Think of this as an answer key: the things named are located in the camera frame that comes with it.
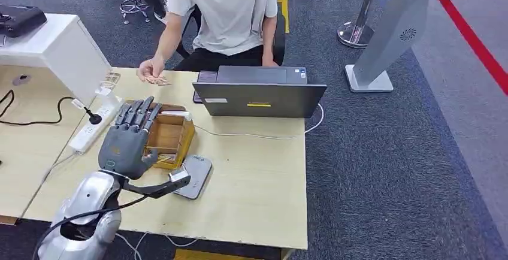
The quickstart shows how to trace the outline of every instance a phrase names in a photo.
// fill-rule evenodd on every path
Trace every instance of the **desk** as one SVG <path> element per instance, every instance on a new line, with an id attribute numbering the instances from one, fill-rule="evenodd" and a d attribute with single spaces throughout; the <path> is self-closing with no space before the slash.
<path id="1" fill-rule="evenodd" d="M 197 129 L 190 153 L 212 160 L 213 171 L 201 196 L 194 201 L 178 195 L 147 199 L 122 210 L 121 229 L 179 237 L 257 244 L 291 249 L 307 248 L 307 199 L 304 121 L 255 117 L 211 117 L 192 102 L 195 72 L 166 71 L 171 86 L 140 82 L 134 69 L 115 68 L 122 77 L 114 92 L 126 99 L 150 95 L 157 102 L 184 105 L 194 123 L 215 132 L 299 135 L 293 140 L 218 137 Z M 82 178 L 98 169 L 99 139 L 85 155 L 57 167 L 26 217 L 50 220 L 64 198 Z M 150 169 L 134 183 L 153 185 L 167 172 Z M 139 196 L 128 191 L 120 203 Z"/>
<path id="2" fill-rule="evenodd" d="M 30 75 L 30 81 L 14 86 L 13 79 L 21 74 Z M 14 90 L 16 98 L 2 120 L 12 122 L 57 120 L 58 100 L 72 95 L 49 69 L 0 65 L 0 98 L 10 89 Z M 9 100 L 0 105 L 0 110 Z M 62 102 L 62 115 L 58 125 L 0 124 L 1 215 L 13 217 L 13 220 L 21 215 L 45 171 L 55 162 L 80 123 L 83 112 L 66 100 Z"/>

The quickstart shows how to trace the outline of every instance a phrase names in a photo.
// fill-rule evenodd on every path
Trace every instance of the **silver stanchion base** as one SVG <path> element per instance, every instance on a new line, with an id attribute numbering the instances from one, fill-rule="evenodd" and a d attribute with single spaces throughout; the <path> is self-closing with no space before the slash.
<path id="1" fill-rule="evenodd" d="M 392 92 L 394 86 L 388 77 L 388 73 L 383 71 L 374 81 L 369 85 L 360 86 L 356 82 L 355 73 L 353 71 L 354 64 L 346 65 L 346 76 L 349 81 L 349 89 L 352 92 Z"/>
<path id="2" fill-rule="evenodd" d="M 369 26 L 365 25 L 362 34 L 360 35 L 360 38 L 356 42 L 354 42 L 354 40 L 351 39 L 351 35 L 353 34 L 354 28 L 355 24 L 352 22 L 346 22 L 345 24 L 341 25 L 337 30 L 338 40 L 342 44 L 349 47 L 353 47 L 354 49 L 366 48 L 367 44 L 372 38 L 372 35 L 374 35 L 374 30 L 371 29 Z"/>

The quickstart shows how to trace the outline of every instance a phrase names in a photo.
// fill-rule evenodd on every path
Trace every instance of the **gray laptop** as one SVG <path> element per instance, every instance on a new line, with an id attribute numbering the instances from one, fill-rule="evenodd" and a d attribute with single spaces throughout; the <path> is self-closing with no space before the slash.
<path id="1" fill-rule="evenodd" d="M 216 82 L 192 83 L 213 116 L 311 117 L 324 84 L 302 67 L 221 66 Z"/>

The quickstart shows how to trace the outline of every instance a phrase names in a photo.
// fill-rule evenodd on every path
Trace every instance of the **small wooden crate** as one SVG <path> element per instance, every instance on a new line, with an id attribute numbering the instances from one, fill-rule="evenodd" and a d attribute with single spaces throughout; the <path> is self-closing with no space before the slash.
<path id="1" fill-rule="evenodd" d="M 185 111 L 185 108 L 163 104 L 160 112 L 163 111 Z M 194 123 L 190 118 L 186 119 L 183 116 L 166 115 L 160 112 L 150 129 L 145 155 L 150 149 L 157 149 L 159 160 L 154 167 L 173 170 L 182 165 L 189 151 L 195 132 Z"/>

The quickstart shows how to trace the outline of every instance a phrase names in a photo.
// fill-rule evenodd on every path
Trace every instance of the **white t-shirt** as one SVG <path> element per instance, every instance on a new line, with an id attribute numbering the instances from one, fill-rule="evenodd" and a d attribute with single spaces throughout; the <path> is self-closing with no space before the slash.
<path id="1" fill-rule="evenodd" d="M 168 0 L 169 12 L 185 16 L 197 4 L 201 29 L 193 46 L 234 55 L 260 46 L 264 16 L 277 15 L 277 0 Z"/>

